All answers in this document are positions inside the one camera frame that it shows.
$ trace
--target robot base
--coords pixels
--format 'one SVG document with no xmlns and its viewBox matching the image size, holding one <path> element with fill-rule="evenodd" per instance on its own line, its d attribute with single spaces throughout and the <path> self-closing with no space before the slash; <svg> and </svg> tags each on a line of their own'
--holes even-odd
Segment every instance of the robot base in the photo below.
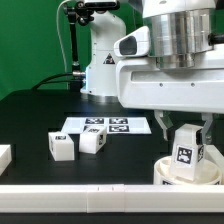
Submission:
<svg viewBox="0 0 224 224">
<path fill-rule="evenodd" d="M 81 89 L 81 98 L 98 103 L 118 103 L 117 96 L 100 96 L 89 93 L 85 87 Z"/>
</svg>

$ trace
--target white robot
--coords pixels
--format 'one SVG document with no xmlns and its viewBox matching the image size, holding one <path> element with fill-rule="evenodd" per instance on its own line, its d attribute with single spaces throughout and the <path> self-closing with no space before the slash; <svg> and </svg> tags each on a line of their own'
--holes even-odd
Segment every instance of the white robot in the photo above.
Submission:
<svg viewBox="0 0 224 224">
<path fill-rule="evenodd" d="M 176 132 L 173 145 L 173 174 L 192 180 L 198 164 L 190 164 L 191 172 L 182 169 L 178 173 L 178 153 L 191 151 L 203 161 L 202 149 L 211 142 L 213 113 L 224 113 L 224 36 L 214 33 L 217 1 L 129 3 L 143 8 L 145 26 L 114 44 L 115 54 L 126 57 L 116 69 L 118 99 L 126 108 L 154 110 L 165 139 L 172 126 L 167 111 L 202 113 L 204 127 L 184 125 Z"/>
</svg>

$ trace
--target black tabletop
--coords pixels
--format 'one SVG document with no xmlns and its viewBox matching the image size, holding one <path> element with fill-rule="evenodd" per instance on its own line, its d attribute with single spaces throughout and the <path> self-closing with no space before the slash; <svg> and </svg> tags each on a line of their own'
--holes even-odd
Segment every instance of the black tabletop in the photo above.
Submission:
<svg viewBox="0 0 224 224">
<path fill-rule="evenodd" d="M 48 132 L 61 130 L 67 117 L 146 117 L 152 134 L 115 134 L 96 154 L 78 152 L 75 161 L 55 162 L 48 148 Z M 200 114 L 172 113 L 175 127 L 202 124 Z M 152 184 L 153 166 L 170 155 L 153 111 L 124 109 L 119 103 L 83 100 L 66 90 L 16 91 L 0 102 L 0 144 L 11 144 L 13 161 L 0 184 Z M 215 142 L 223 150 L 223 120 L 215 125 Z M 222 214 L 0 214 L 5 223 L 216 223 Z"/>
</svg>

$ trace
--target black label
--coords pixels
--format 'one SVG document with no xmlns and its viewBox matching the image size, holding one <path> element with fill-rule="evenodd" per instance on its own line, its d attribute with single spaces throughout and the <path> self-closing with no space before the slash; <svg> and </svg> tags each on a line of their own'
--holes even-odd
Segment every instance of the black label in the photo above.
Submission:
<svg viewBox="0 0 224 224">
<path fill-rule="evenodd" d="M 183 147 L 178 148 L 177 161 L 181 163 L 191 164 L 192 150 Z"/>
<path fill-rule="evenodd" d="M 99 129 L 92 128 L 88 132 L 98 133 L 99 131 L 100 131 Z"/>
<path fill-rule="evenodd" d="M 130 130 L 128 125 L 113 125 L 109 126 L 109 132 L 122 133 L 122 132 L 130 132 Z"/>
<path fill-rule="evenodd" d="M 171 183 L 168 182 L 168 181 L 163 180 L 163 185 L 173 185 L 173 184 L 171 184 Z"/>
<path fill-rule="evenodd" d="M 100 138 L 99 138 L 99 145 L 102 145 L 103 144 L 103 135 L 100 135 Z"/>
<path fill-rule="evenodd" d="M 104 118 L 87 118 L 86 124 L 104 124 Z"/>
<path fill-rule="evenodd" d="M 127 118 L 110 118 L 110 124 L 128 124 Z"/>
<path fill-rule="evenodd" d="M 204 146 L 198 149 L 198 162 L 200 162 L 204 158 Z"/>
<path fill-rule="evenodd" d="M 56 140 L 66 140 L 66 136 L 56 136 Z"/>
</svg>

